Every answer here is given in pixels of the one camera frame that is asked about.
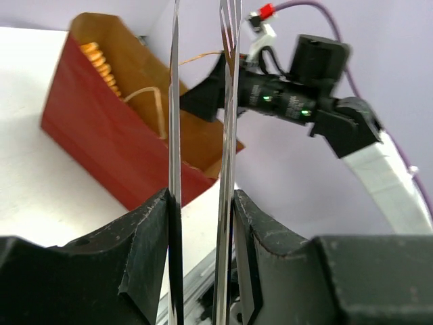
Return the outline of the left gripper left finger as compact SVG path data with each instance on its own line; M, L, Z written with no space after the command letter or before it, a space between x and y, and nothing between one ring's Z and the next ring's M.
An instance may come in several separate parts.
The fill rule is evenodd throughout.
M168 246L160 190L94 232L43 248L1 238L2 324L154 324Z

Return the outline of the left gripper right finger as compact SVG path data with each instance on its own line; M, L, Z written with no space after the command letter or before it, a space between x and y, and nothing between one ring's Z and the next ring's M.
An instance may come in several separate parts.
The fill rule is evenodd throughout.
M310 240L234 195L245 324L431 324L431 236L317 236Z

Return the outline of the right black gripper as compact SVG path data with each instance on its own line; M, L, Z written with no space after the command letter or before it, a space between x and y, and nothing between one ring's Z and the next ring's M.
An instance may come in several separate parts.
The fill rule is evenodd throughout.
M333 108L334 88L340 82L350 46L332 39L299 35L287 72L258 74L240 69L237 104L277 118L315 118L318 110ZM225 55L210 74L180 96L180 109L212 123L225 102Z

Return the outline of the metal serving tongs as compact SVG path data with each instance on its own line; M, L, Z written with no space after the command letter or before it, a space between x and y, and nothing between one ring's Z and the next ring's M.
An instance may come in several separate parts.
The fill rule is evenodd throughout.
M173 29L170 45L168 84L168 323L184 323L183 298L183 239L181 218L181 149L191 144L194 153L207 152L214 146L210 136L217 130L205 128L198 117L181 111L179 79L179 1L174 2ZM223 41L223 108L221 131L221 180L214 269L214 324L228 324L230 310L230 280L233 233L234 166L237 149L237 91L239 81L241 1L220 1L220 34Z

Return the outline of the red paper bag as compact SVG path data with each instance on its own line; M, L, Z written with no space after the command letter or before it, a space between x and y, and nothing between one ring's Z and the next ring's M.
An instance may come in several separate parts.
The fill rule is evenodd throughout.
M96 42L121 97L80 46ZM82 13L53 76L42 128L133 210L168 185L169 69L113 15Z

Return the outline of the long orange baguette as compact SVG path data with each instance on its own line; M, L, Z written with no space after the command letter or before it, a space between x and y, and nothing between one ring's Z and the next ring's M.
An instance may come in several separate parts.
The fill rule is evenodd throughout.
M92 66L96 69L100 77L107 86L120 98L121 92L118 88L115 76L112 74L112 67L106 61L103 51L96 42L86 43L80 46L82 53L87 57Z

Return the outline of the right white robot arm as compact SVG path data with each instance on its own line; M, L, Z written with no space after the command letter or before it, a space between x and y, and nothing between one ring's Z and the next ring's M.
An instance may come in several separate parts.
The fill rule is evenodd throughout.
M311 125L360 182L399 234L431 234L432 209L390 135L359 97L332 95L350 55L340 41L300 35L289 71L258 72L240 58L237 113L247 110Z

